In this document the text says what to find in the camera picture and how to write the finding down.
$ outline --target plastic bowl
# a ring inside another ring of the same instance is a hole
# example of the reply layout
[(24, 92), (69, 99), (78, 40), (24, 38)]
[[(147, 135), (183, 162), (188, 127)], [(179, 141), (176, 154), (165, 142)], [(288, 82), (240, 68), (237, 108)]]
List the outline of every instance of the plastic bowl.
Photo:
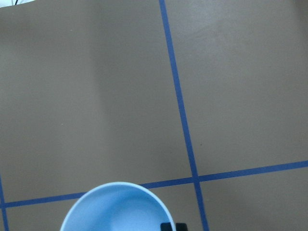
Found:
[(160, 231), (173, 219), (164, 203), (146, 188), (112, 182), (84, 194), (66, 215), (60, 231)]

